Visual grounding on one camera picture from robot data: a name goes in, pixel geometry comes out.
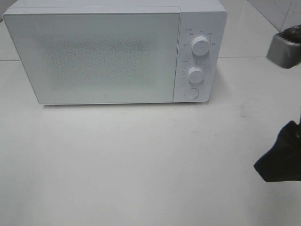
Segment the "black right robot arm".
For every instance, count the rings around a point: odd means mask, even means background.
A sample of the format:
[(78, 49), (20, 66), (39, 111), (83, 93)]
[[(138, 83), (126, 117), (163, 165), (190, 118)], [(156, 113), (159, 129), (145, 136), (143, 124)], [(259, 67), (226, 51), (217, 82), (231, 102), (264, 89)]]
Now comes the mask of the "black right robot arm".
[(301, 125), (288, 122), (274, 145), (254, 164), (265, 182), (301, 180)]

